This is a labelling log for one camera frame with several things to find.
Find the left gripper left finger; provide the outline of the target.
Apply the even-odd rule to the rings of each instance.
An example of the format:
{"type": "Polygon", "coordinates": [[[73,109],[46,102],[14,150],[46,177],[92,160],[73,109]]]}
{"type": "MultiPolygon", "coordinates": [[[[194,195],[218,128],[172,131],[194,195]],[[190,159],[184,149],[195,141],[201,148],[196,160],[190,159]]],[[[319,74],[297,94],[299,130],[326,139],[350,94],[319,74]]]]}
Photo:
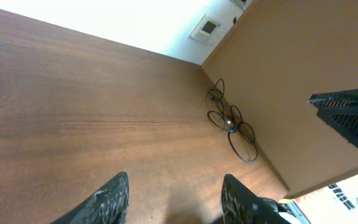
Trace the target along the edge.
{"type": "Polygon", "coordinates": [[[78,206],[56,219],[55,224],[123,224],[129,209],[129,179],[119,172],[78,206]]]}

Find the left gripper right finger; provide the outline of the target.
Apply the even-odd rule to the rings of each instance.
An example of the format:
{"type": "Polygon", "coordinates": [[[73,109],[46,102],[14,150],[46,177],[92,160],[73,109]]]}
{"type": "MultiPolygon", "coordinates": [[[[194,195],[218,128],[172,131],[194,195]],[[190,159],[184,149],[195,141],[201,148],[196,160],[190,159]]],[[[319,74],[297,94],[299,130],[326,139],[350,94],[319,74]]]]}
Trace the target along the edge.
{"type": "Polygon", "coordinates": [[[290,224],[276,201],[256,196],[231,174],[224,176],[221,206],[224,223],[290,224]]]}

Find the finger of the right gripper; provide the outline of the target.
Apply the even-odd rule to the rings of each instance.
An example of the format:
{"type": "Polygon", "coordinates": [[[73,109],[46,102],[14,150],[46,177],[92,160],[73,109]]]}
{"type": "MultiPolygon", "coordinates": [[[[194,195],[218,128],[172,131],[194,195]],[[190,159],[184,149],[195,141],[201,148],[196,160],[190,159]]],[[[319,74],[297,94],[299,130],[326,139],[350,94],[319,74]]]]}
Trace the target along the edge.
{"type": "Polygon", "coordinates": [[[358,149],[358,89],[315,93],[309,103],[321,120],[358,149]]]}

